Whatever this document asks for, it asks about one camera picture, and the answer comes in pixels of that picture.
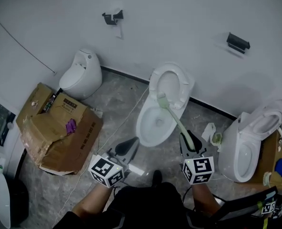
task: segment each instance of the tile floor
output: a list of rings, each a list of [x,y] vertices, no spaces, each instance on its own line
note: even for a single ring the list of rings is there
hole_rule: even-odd
[[[95,94],[84,101],[85,104],[103,112],[104,126],[100,132],[99,138],[97,138],[94,144],[91,154],[97,153],[98,148],[106,142],[108,137],[118,128],[119,124],[123,122],[146,89],[146,84],[103,71],[102,86]],[[117,138],[134,135],[137,118],[147,95],[148,92],[142,97],[127,122],[121,126],[106,146],[99,151],[99,154],[106,151],[109,144]],[[224,131],[232,122],[230,119],[220,114],[191,102],[188,103],[181,120],[187,129],[198,134],[204,131],[209,122],[215,123],[217,132]],[[131,186],[149,186],[151,184],[151,172],[155,169],[160,169],[164,181],[173,183],[181,196],[183,196],[189,184],[180,169],[181,155],[178,138],[179,133],[178,128],[176,128],[171,136],[159,146],[152,148],[140,146],[133,164],[145,170],[145,174],[149,174],[140,177],[131,173],[126,178],[125,182]],[[215,147],[210,146],[209,152],[217,158]],[[38,169],[31,159],[26,156],[20,172],[20,179],[29,191],[30,215],[28,219],[22,223],[21,227],[25,229],[51,228],[60,209],[74,189],[80,174],[87,168],[90,159],[91,155],[88,156],[83,169],[78,175],[59,177]],[[208,183],[208,186],[217,196],[225,200],[231,200],[255,192],[242,185],[233,183],[220,175],[217,167],[217,159],[215,160],[215,169],[216,172],[212,180]],[[94,185],[95,182],[89,172],[86,171],[81,176],[75,191],[61,211],[57,221],[91,191]],[[193,208],[191,192],[186,196],[185,206]]]

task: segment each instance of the blue object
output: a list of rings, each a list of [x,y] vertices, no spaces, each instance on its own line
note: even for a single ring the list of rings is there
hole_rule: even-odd
[[[275,168],[274,171],[280,174],[282,177],[282,158],[280,158],[276,163],[275,163]]]

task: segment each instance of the person's arm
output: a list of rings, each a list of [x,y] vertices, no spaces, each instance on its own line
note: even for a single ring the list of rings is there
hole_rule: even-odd
[[[192,191],[196,210],[213,215],[220,209],[206,184],[192,185]]]
[[[81,219],[87,219],[90,215],[102,213],[111,192],[112,187],[107,188],[98,183],[94,189],[72,209],[72,212]]]

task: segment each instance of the toilet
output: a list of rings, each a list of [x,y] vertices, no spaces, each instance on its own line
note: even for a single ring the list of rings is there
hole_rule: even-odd
[[[136,135],[146,147],[156,146],[165,141],[177,123],[166,110],[159,107],[157,93],[164,92],[170,108],[180,118],[185,110],[194,80],[176,63],[166,62],[156,68],[150,79],[147,97],[137,120]]]
[[[69,70],[60,79],[60,88],[76,100],[84,100],[102,84],[97,55],[89,49],[78,50]]]
[[[218,167],[235,182],[246,182],[254,174],[261,141],[282,124],[282,99],[263,104],[252,114],[243,112],[222,134]]]

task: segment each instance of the wall-mounted holder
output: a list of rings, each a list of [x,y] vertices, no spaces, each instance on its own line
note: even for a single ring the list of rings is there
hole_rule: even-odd
[[[103,13],[102,16],[105,19],[106,24],[108,25],[117,25],[118,20],[123,20],[123,10],[120,10],[119,13],[111,15],[111,14],[106,14]]]
[[[229,33],[228,39],[227,39],[228,46],[235,49],[236,51],[239,51],[243,54],[245,54],[245,50],[250,49],[250,43],[246,42],[245,40]]]

